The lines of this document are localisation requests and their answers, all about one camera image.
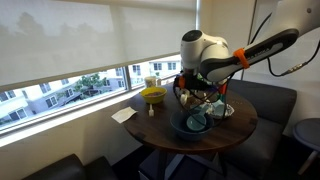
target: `yellow bowl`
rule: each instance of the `yellow bowl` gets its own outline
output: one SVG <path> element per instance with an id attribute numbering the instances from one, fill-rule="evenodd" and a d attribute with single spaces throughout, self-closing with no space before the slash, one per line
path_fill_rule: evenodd
<path id="1" fill-rule="evenodd" d="M 143 99 L 149 104 L 156 104 L 163 101 L 167 89 L 163 87 L 148 87 L 140 92 Z"/>

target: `white wall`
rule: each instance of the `white wall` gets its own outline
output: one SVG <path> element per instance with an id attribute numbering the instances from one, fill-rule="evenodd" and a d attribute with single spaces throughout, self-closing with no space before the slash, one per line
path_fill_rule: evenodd
<path id="1" fill-rule="evenodd" d="M 255 0 L 201 0 L 199 29 L 226 39 L 229 53 L 248 44 Z M 241 72 L 234 78 L 240 79 Z"/>
<path id="2" fill-rule="evenodd" d="M 278 0 L 258 0 L 254 19 L 255 32 L 263 19 L 276 7 Z M 289 49 L 272 56 L 272 70 L 281 74 L 296 64 L 303 63 L 313 55 L 319 41 L 320 29 L 315 29 L 303 36 Z M 269 73 L 267 61 L 262 61 L 250 67 L 244 73 L 244 80 L 272 84 L 292 88 L 298 91 L 298 100 L 284 134 L 291 136 L 295 123 L 305 118 L 320 117 L 318 104 L 320 103 L 319 55 L 304 68 L 284 77 L 274 77 Z"/>
<path id="3" fill-rule="evenodd" d="M 201 1 L 200 29 L 228 41 L 230 53 L 248 43 L 251 20 L 253 32 L 264 18 L 276 7 L 278 0 L 212 0 Z M 262 34 L 268 23 L 262 28 Z M 305 62 L 313 55 L 319 41 L 320 30 L 313 30 L 298 39 L 289 49 L 271 57 L 272 69 L 280 74 L 296 64 Z M 288 87 L 298 91 L 298 99 L 284 134 L 292 136 L 293 125 L 305 118 L 320 117 L 319 56 L 303 69 L 285 77 L 274 77 L 269 73 L 267 61 L 262 61 L 245 70 L 244 80 Z"/>
<path id="4" fill-rule="evenodd" d="M 69 154 L 83 164 L 105 156 L 111 164 L 141 144 L 110 116 L 119 103 L 0 148 L 0 179 L 21 179 Z"/>

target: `chair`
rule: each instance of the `chair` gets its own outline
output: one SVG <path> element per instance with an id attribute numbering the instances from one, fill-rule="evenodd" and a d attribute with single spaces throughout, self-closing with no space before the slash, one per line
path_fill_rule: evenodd
<path id="1" fill-rule="evenodd" d="M 294 137 L 313 152 L 298 171 L 302 175 L 320 152 L 320 118 L 309 118 L 298 122 L 293 128 Z"/>
<path id="2" fill-rule="evenodd" d="M 76 154 L 66 156 L 43 167 L 23 180 L 118 180 L 108 160 L 101 156 L 83 165 Z"/>

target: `cup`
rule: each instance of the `cup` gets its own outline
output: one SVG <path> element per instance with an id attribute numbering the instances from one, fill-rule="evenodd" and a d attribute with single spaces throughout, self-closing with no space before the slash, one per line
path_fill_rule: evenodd
<path id="1" fill-rule="evenodd" d="M 156 87 L 157 86 L 157 77 L 156 76 L 148 76 L 144 78 L 144 84 L 146 88 L 148 87 Z"/>
<path id="2" fill-rule="evenodd" d="M 219 99 L 218 101 L 214 102 L 213 104 L 214 115 L 222 117 L 224 112 L 224 103 Z"/>

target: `window sill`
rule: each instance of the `window sill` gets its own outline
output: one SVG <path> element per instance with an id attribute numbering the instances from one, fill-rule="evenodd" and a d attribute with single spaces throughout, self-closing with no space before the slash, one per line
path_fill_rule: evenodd
<path id="1" fill-rule="evenodd" d="M 93 102 L 89 105 L 86 105 L 86 106 L 83 106 L 80 108 L 76 108 L 76 110 L 71 110 L 71 112 L 68 111 L 68 112 L 62 113 L 58 116 L 54 116 L 52 118 L 49 118 L 48 120 L 45 120 L 44 122 L 37 123 L 35 125 L 31 125 L 30 127 L 22 128 L 21 130 L 16 130 L 12 133 L 10 132 L 10 133 L 0 137 L 0 147 L 14 143 L 16 141 L 27 138 L 27 137 L 32 136 L 34 134 L 46 131 L 50 128 L 59 126 L 61 124 L 75 120 L 75 119 L 80 118 L 82 116 L 88 115 L 90 113 L 96 112 L 98 110 L 109 107 L 109 106 L 116 104 L 118 102 L 121 102 L 123 100 L 129 99 L 130 97 L 139 93 L 139 91 L 141 91 L 141 88 L 135 89 L 135 90 L 128 92 L 128 93 L 124 93 L 124 94 L 115 96 L 114 98 L 111 98 L 108 100 L 99 100 L 98 102 Z"/>

